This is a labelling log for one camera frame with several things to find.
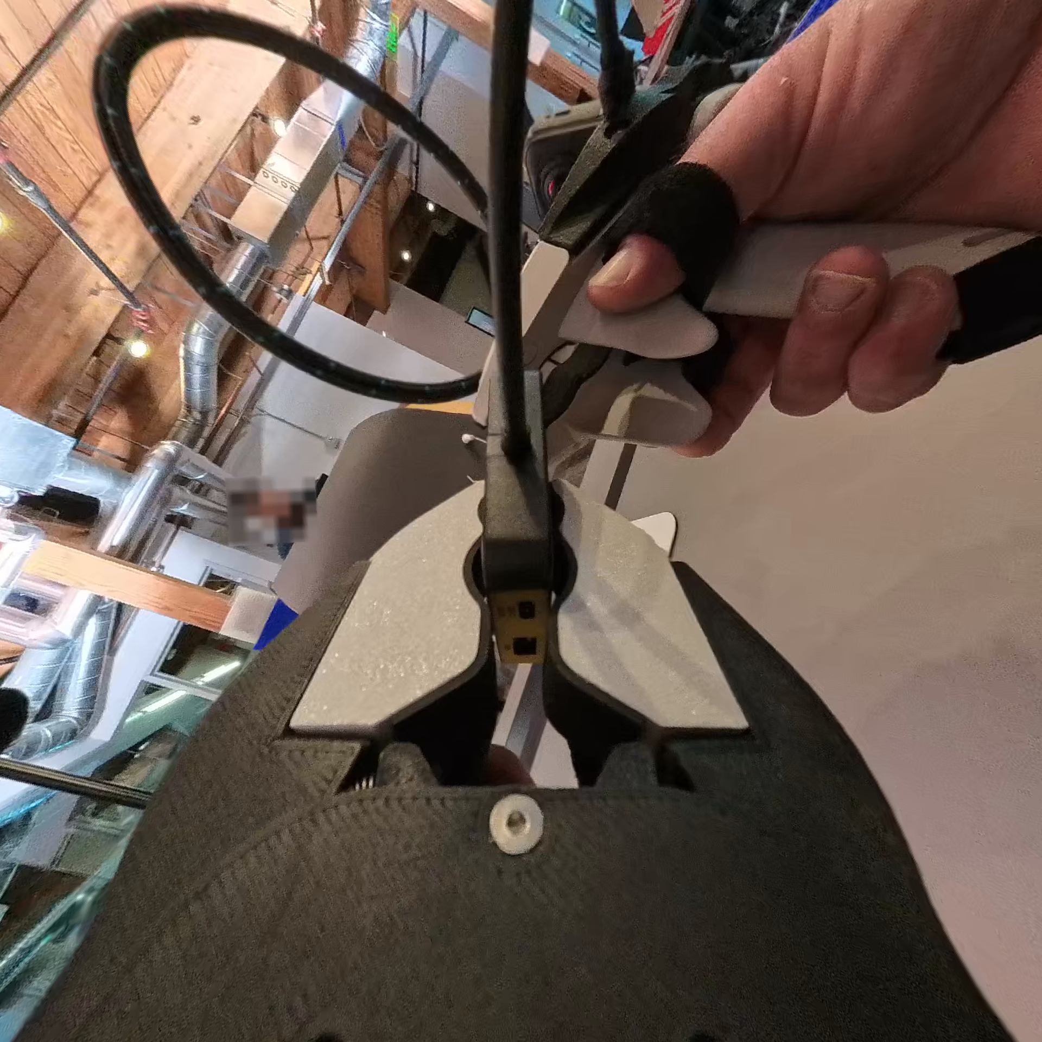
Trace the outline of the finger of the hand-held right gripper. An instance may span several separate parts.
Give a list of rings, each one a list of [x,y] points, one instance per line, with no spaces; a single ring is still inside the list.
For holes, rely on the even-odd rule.
[[[652,448],[683,447],[710,425],[708,400],[677,361],[607,361],[564,411],[577,435]]]
[[[718,341],[714,323],[681,296],[625,315],[593,306],[586,286],[600,268],[597,245],[572,257],[562,247],[536,243],[523,264],[523,366],[540,377],[545,424],[564,422],[580,384],[607,361],[677,361],[692,384],[689,365],[709,359]]]

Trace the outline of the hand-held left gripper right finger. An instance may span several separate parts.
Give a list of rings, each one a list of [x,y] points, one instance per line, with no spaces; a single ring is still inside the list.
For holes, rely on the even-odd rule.
[[[674,563],[632,520],[557,481],[567,565],[554,605],[544,706],[578,779],[620,746],[652,761],[674,741],[747,736],[749,724]]]

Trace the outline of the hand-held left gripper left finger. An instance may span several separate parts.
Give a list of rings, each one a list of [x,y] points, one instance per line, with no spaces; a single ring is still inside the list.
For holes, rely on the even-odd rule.
[[[480,767],[499,713],[490,612],[475,582],[485,483],[423,514],[369,562],[290,720],[295,735],[418,746]]]

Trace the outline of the long braided cable green plugs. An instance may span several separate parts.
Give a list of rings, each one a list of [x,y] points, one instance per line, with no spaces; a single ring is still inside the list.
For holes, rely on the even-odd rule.
[[[451,175],[473,206],[486,215],[488,197],[454,151],[403,103],[345,61],[275,26],[225,10],[181,5],[148,7],[111,30],[93,68],[93,106],[99,134],[120,187],[163,256],[201,301],[235,332],[323,384],[397,404],[440,404],[478,390],[480,373],[444,383],[408,383],[359,371],[280,332],[246,306],[197,255],[156,189],[137,145],[128,92],[137,66],[154,49],[187,39],[215,39],[279,56],[342,86],[378,111]]]

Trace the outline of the person's right hand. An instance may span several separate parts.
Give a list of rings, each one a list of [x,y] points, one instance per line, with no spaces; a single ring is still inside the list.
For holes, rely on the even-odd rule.
[[[1040,232],[1040,2],[837,2],[643,189],[589,299],[615,314],[678,291],[700,303],[710,241],[741,221]],[[842,398],[900,408],[943,377],[960,308],[939,268],[892,274],[853,244],[824,254],[791,320],[727,320],[708,429],[678,451],[722,450],[765,392],[792,417]]]

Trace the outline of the white foam block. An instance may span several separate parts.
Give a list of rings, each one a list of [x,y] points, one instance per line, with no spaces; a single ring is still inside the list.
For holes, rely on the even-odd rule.
[[[227,614],[218,630],[219,635],[254,647],[276,603],[277,597],[270,589],[238,587],[231,594]]]

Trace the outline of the wooden beam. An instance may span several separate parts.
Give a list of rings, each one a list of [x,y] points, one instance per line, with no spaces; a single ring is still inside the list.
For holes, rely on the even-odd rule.
[[[38,580],[100,595],[208,632],[222,631],[232,606],[230,594],[57,542],[40,542],[22,571]]]

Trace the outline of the silver spiral air duct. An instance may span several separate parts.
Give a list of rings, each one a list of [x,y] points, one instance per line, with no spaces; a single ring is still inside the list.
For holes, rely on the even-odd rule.
[[[152,531],[173,507],[175,485],[183,466],[189,478],[210,480],[213,465],[198,453],[203,436],[217,415],[218,361],[230,324],[212,307],[202,304],[189,320],[181,337],[181,411],[170,436],[150,449],[127,473],[99,464],[88,480],[85,496],[96,498],[99,514],[94,548],[129,563],[137,563]]]
[[[65,647],[22,653],[3,686],[26,697],[28,720],[3,756],[31,761],[86,738],[104,706],[118,615],[115,601],[102,600]]]

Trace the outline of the silver rectangular air duct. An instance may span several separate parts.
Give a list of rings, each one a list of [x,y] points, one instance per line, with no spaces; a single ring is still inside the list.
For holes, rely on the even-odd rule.
[[[301,103],[230,219],[237,239],[269,259],[284,259],[332,180],[362,108],[358,98],[347,94],[333,98],[331,111],[322,108],[319,92]]]

